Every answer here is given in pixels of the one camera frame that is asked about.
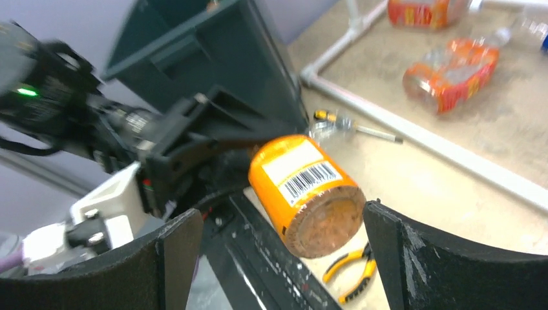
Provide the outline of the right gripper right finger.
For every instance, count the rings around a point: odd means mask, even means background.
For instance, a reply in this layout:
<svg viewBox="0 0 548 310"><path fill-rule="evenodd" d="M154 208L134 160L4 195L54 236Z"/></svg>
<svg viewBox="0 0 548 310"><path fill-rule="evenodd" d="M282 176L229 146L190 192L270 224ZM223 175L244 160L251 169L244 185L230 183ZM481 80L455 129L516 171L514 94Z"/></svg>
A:
<svg viewBox="0 0 548 310"><path fill-rule="evenodd" d="M546 309L547 257L473 242L366 203L363 220L391 309Z"/></svg>

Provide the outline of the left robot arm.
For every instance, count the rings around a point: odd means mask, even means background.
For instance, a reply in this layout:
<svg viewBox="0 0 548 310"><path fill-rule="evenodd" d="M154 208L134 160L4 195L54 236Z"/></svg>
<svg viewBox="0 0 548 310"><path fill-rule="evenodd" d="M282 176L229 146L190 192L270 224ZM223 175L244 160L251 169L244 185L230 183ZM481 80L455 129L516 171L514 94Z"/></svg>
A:
<svg viewBox="0 0 548 310"><path fill-rule="evenodd" d="M297 131L220 87L181 98L164 114L118 103L99 91L92 71L66 43L1 23L1 121L48 144L2 139L1 147L31 156L66 151L108 173L139 163L138 193L153 216L164 215L211 158Z"/></svg>

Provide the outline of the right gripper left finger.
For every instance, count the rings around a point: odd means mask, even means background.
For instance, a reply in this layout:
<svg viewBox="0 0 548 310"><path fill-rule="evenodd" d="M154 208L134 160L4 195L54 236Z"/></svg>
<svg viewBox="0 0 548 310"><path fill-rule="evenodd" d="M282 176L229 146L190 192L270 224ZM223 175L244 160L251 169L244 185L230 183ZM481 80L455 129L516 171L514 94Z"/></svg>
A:
<svg viewBox="0 0 548 310"><path fill-rule="evenodd" d="M163 227L58 274L1 279L1 309L185 309L203 220Z"/></svg>

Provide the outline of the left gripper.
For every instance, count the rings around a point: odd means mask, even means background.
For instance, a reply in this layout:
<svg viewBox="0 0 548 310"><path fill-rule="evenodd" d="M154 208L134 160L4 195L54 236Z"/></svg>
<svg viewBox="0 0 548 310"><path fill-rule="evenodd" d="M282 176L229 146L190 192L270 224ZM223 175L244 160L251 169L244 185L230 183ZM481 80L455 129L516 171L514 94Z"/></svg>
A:
<svg viewBox="0 0 548 310"><path fill-rule="evenodd" d="M296 133L296 126L221 88L182 99L153 118L136 145L147 206L152 214L165 214L165 204L180 195L188 175L222 151L254 149Z"/></svg>

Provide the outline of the blue label bottle back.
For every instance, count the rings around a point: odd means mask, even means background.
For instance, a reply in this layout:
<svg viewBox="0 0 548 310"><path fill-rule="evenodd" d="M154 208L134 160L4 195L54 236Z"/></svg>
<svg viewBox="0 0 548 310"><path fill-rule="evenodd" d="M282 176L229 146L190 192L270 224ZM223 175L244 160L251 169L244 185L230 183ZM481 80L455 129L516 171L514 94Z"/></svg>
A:
<svg viewBox="0 0 548 310"><path fill-rule="evenodd" d="M547 7L526 6L511 25L511 41L547 53Z"/></svg>

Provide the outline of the dark green plastic bin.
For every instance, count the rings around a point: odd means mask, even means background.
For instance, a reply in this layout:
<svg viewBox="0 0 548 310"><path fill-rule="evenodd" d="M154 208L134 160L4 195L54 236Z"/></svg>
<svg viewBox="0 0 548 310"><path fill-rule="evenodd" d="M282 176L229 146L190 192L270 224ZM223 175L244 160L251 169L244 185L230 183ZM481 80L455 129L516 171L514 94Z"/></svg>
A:
<svg viewBox="0 0 548 310"><path fill-rule="evenodd" d="M136 1L101 78L165 112L215 85L303 132L297 73L258 1Z"/></svg>

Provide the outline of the large crushed orange label bottle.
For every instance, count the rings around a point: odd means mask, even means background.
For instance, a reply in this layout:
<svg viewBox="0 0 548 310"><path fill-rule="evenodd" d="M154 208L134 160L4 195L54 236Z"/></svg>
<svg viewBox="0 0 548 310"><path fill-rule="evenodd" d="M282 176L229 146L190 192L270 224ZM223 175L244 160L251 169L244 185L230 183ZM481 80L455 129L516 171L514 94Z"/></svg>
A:
<svg viewBox="0 0 548 310"><path fill-rule="evenodd" d="M409 0L387 2L388 19L394 26L440 30L481 9L483 1Z"/></svg>

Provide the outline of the small orange juice bottle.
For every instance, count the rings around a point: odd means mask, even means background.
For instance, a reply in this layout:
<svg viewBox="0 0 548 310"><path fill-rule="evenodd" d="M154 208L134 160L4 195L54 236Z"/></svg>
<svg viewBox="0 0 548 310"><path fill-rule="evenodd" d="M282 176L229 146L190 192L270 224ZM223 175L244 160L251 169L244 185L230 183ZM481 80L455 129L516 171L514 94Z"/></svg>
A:
<svg viewBox="0 0 548 310"><path fill-rule="evenodd" d="M263 145L248 179L280 239L299 258L335 252L363 224L363 191L309 136Z"/></svg>

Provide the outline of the clear bottle white cap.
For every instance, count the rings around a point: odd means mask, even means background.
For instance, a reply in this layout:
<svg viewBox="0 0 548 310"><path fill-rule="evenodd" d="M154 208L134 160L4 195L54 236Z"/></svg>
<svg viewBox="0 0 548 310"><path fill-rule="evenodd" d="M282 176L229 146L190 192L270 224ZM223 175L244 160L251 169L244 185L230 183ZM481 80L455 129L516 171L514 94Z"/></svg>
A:
<svg viewBox="0 0 548 310"><path fill-rule="evenodd" d="M314 121L308 136L324 149L349 144L355 136L355 122L346 118L335 122Z"/></svg>

